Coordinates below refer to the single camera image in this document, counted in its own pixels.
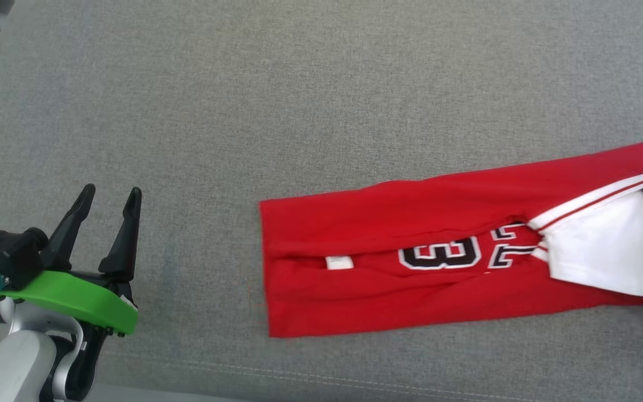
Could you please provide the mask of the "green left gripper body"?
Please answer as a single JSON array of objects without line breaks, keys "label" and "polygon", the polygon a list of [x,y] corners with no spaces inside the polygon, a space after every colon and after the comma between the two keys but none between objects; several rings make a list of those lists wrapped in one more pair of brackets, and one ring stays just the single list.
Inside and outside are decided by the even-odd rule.
[{"label": "green left gripper body", "polygon": [[17,401],[82,401],[92,389],[107,338],[131,335],[138,310],[130,285],[105,288],[102,278],[46,271],[27,288],[4,291],[8,324],[2,345],[18,358]]}]

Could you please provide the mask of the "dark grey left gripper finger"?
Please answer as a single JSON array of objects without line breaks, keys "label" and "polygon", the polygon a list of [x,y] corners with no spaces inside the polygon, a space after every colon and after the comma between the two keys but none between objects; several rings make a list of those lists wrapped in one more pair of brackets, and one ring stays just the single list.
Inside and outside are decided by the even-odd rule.
[{"label": "dark grey left gripper finger", "polygon": [[129,282],[135,277],[136,250],[140,233],[141,203],[143,193],[135,186],[123,207],[123,222],[109,255],[98,267],[99,273],[119,281]]},{"label": "dark grey left gripper finger", "polygon": [[90,212],[95,194],[96,186],[94,184],[85,185],[76,201],[65,213],[51,235],[49,244],[39,254],[44,270],[61,272],[71,270],[71,253],[81,224]]}]

